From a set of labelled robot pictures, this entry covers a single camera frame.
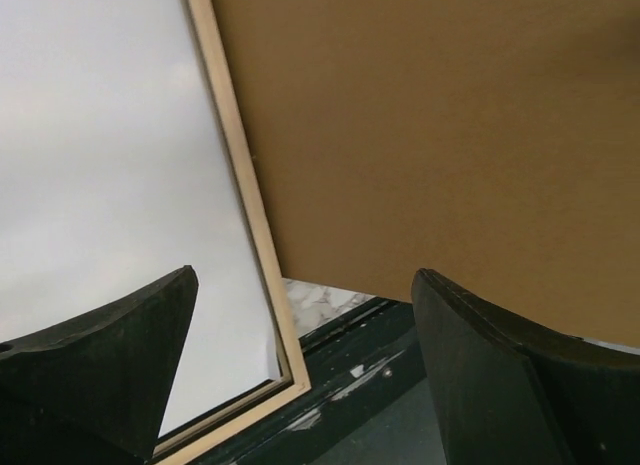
white scratch mark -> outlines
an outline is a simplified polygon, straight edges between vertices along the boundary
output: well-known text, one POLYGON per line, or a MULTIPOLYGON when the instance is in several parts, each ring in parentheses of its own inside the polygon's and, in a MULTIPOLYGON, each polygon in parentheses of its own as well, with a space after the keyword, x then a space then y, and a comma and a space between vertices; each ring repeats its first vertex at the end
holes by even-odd
POLYGON ((391 362, 392 360, 395 360, 396 358, 398 358, 403 353, 404 353, 404 350, 402 352, 396 353, 392 357, 383 358, 379 362, 371 365, 369 367, 369 369, 365 373, 363 373, 360 377, 356 378, 356 380, 354 380, 348 386, 344 387, 339 392, 336 392, 333 395, 333 397, 331 397, 331 401, 332 402, 337 402, 338 400, 342 400, 343 398, 347 398, 355 390, 357 390, 358 388, 363 386, 365 383, 367 383, 371 379, 373 379, 378 374, 378 372, 380 372, 387 365, 387 363, 391 362))
POLYGON ((313 410, 308 411, 300 418, 290 423, 287 427, 287 430, 291 432, 299 432, 301 430, 309 430, 315 424, 317 424, 322 418, 322 414, 320 413, 320 409, 314 408, 313 410))
POLYGON ((353 378, 360 378, 364 374, 364 365, 358 365, 357 367, 351 370, 351 375, 353 378))

brown cardboard panel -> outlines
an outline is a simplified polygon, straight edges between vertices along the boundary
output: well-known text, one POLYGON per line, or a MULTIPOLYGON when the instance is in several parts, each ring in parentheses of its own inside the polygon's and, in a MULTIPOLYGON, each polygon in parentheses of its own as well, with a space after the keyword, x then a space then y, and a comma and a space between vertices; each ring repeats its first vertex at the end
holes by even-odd
POLYGON ((640 0, 213 0, 286 276, 640 346, 640 0))

